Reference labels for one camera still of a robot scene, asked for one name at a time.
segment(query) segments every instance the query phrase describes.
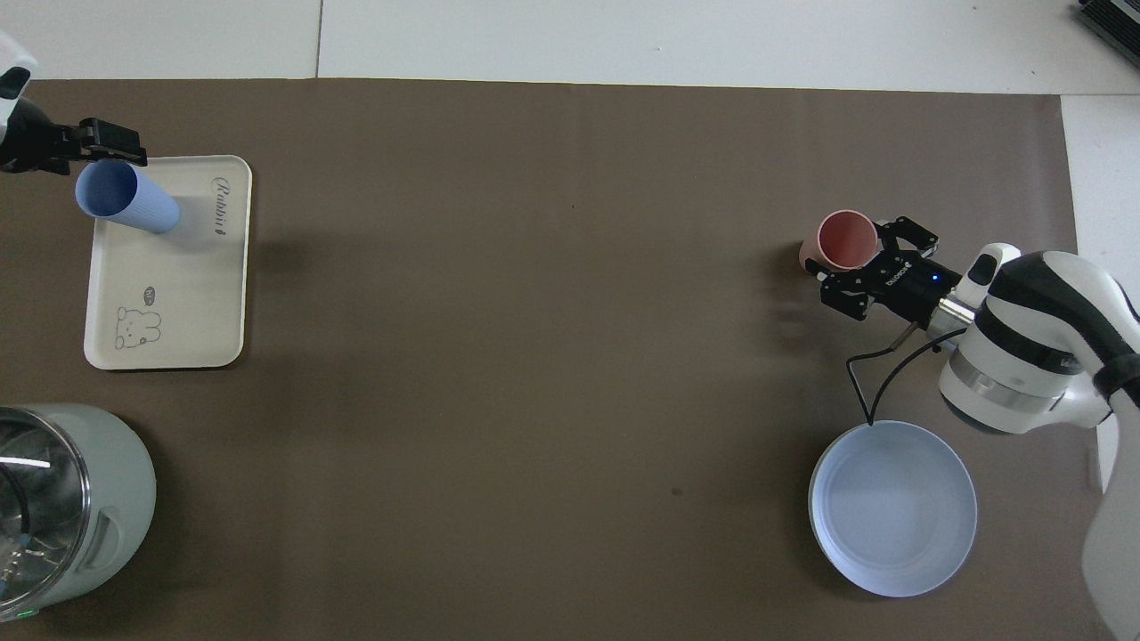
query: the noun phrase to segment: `brown table surface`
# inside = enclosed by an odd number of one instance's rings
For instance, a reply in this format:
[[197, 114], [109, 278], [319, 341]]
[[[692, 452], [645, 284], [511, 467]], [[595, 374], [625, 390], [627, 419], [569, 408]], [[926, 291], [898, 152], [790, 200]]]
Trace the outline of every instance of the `brown table surface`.
[[154, 156], [241, 155], [253, 235], [237, 363], [101, 372], [74, 178], [0, 177], [0, 400], [114, 412], [158, 477], [127, 568], [0, 635], [1096, 638], [1093, 435], [961, 424], [944, 357], [880, 417], [936, 432], [972, 474], [959, 574], [873, 597], [807, 519], [817, 457], [862, 422], [842, 360], [904, 324], [824, 308], [798, 242], [853, 208], [925, 224], [958, 269], [992, 241], [1072, 251], [1058, 98], [367, 80], [28, 96], [136, 128]]

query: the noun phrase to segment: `black cable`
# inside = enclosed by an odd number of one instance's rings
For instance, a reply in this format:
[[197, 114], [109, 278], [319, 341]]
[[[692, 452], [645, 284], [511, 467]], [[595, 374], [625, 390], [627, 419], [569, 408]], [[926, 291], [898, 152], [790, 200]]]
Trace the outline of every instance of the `black cable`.
[[16, 503], [19, 505], [19, 533], [31, 534], [32, 512], [27, 509], [27, 495], [24, 494], [24, 486], [19, 485], [16, 474], [11, 473], [8, 465], [0, 464], [0, 476], [8, 481], [13, 493], [16, 495]]
[[872, 351], [870, 354], [861, 354], [858, 356], [853, 356], [848, 358], [846, 364], [847, 376], [850, 378], [852, 386], [855, 387], [855, 396], [858, 397], [858, 404], [863, 408], [863, 417], [866, 419], [866, 424], [869, 425], [874, 424], [874, 413], [879, 408], [879, 401], [882, 399], [882, 395], [887, 391], [887, 386], [890, 384], [890, 381], [895, 380], [895, 376], [897, 376], [898, 373], [903, 371], [903, 367], [906, 367], [907, 365], [911, 364], [912, 360], [914, 360], [919, 356], [922, 356], [922, 354], [926, 350], [938, 346], [943, 341], [947, 341], [954, 336], [959, 336], [966, 333], [966, 330], [967, 327], [962, 327], [961, 330], [954, 330], [953, 332], [945, 333], [912, 351], [910, 356], [907, 356], [898, 365], [896, 365], [895, 368], [891, 370], [889, 374], [887, 374], [887, 378], [883, 379], [882, 384], [879, 386], [879, 391], [876, 392], [874, 395], [874, 401], [871, 403], [871, 409], [866, 408], [866, 397], [863, 396], [863, 389], [860, 387], [858, 380], [855, 378], [855, 370], [852, 367], [852, 363], [855, 363], [856, 360], [865, 360], [869, 358], [878, 358], [880, 356], [886, 356], [887, 354], [895, 351], [895, 347], [891, 346], [888, 347], [887, 349], [880, 349], [879, 351]]

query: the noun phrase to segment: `white plate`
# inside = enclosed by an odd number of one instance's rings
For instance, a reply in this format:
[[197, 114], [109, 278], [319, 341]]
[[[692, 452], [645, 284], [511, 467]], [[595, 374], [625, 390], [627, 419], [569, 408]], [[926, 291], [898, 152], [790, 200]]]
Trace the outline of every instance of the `white plate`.
[[954, 576], [978, 522], [962, 460], [901, 421], [864, 423], [836, 439], [815, 465], [808, 511], [836, 568], [883, 597], [922, 594]]
[[150, 159], [181, 208], [165, 234], [95, 221], [83, 351], [100, 370], [220, 367], [245, 338], [253, 173], [237, 156]]

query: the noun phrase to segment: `cup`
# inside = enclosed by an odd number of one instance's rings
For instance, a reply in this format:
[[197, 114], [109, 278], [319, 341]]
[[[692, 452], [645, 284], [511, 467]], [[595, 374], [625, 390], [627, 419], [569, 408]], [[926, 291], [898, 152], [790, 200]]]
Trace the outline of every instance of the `cup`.
[[799, 246], [799, 266], [812, 259], [831, 271], [858, 269], [879, 253], [879, 233], [862, 213], [842, 209], [828, 214]]
[[178, 225], [181, 211], [162, 187], [137, 167], [119, 160], [89, 164], [75, 181], [75, 202], [98, 218], [155, 234]]

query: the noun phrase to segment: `black vent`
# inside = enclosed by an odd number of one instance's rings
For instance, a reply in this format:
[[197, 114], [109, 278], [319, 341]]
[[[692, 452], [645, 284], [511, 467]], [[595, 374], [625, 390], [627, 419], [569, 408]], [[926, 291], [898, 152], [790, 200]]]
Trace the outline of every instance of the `black vent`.
[[1140, 1], [1083, 0], [1077, 17], [1097, 35], [1140, 66]]

